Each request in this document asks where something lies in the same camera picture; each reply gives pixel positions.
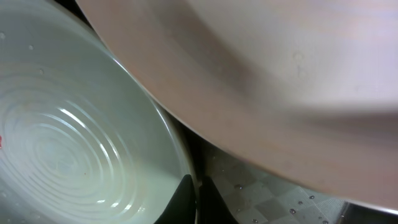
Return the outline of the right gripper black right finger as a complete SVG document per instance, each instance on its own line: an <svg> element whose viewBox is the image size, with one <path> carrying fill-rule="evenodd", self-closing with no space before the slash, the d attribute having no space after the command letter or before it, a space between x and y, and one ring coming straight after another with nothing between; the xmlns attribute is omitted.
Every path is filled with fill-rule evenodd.
<svg viewBox="0 0 398 224"><path fill-rule="evenodd" d="M238 224L210 177L204 176L202 178L202 185L199 191L199 223Z"/></svg>

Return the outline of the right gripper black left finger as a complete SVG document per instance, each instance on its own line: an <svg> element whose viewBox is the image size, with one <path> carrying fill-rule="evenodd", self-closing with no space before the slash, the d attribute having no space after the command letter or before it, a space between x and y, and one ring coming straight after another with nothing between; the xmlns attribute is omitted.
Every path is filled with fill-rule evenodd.
<svg viewBox="0 0 398 224"><path fill-rule="evenodd" d="M195 188L191 175L187 174L154 224L194 224L196 212Z"/></svg>

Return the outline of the white plate with red stain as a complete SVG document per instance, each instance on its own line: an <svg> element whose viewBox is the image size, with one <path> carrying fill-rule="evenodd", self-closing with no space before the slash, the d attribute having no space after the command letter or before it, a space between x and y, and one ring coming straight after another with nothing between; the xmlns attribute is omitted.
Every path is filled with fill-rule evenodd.
<svg viewBox="0 0 398 224"><path fill-rule="evenodd" d="M220 149L397 211L397 2L81 0L123 66Z"/></svg>

